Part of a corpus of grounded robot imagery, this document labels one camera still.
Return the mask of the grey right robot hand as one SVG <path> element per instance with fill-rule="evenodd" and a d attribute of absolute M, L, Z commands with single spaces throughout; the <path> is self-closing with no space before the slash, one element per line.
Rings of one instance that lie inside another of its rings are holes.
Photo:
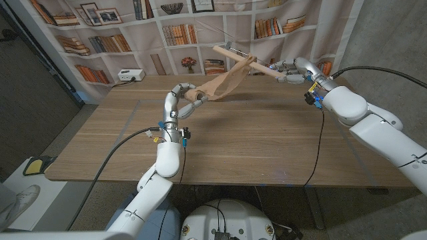
<path fill-rule="evenodd" d="M 325 91 L 331 91 L 338 86 L 334 80 L 327 78 L 312 62 L 303 57 L 278 61 L 271 64 L 269 68 L 283 74 L 282 77 L 277 77 L 277 80 L 282 83 L 299 85 L 305 81 L 311 81 Z"/>

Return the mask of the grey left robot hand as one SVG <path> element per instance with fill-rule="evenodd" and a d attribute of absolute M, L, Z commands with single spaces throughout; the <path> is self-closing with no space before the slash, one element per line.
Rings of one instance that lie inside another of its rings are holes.
<path fill-rule="evenodd" d="M 208 100 L 205 93 L 198 91 L 195 88 L 196 86 L 191 83 L 179 83 L 166 95 L 163 108 L 163 123 L 166 131 L 177 130 L 179 119 L 189 117 L 196 108 Z M 190 91 L 190 93 L 195 93 L 195 98 L 190 99 L 190 103 L 188 105 L 178 110 L 177 104 L 179 103 L 179 100 L 184 98 L 188 91 Z"/>

